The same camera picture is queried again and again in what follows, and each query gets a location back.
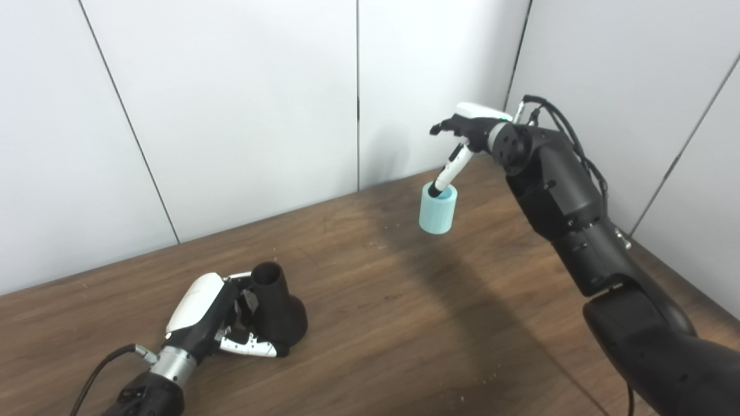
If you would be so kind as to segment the white and black right hand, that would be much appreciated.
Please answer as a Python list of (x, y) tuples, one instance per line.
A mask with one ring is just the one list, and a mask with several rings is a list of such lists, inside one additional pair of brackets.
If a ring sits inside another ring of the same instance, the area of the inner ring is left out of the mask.
[(429, 131), (430, 135), (451, 132), (455, 137), (462, 139), (462, 142), (459, 142), (444, 168), (429, 186), (428, 195), (440, 198), (474, 155), (490, 152), (492, 145), (489, 144), (489, 136), (492, 131), (499, 125), (511, 122), (513, 117), (502, 111), (478, 103), (458, 103), (451, 118), (433, 125)]

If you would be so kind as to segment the white and black left hand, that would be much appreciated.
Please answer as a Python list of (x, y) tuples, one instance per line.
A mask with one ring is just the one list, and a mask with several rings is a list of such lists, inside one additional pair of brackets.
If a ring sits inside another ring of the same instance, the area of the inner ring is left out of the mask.
[(250, 272), (229, 277), (209, 272), (198, 277), (170, 317), (162, 347), (179, 348), (197, 363), (217, 351), (286, 357), (288, 347), (272, 343), (254, 330), (234, 328), (238, 313), (251, 313), (243, 296), (251, 289), (250, 276)]

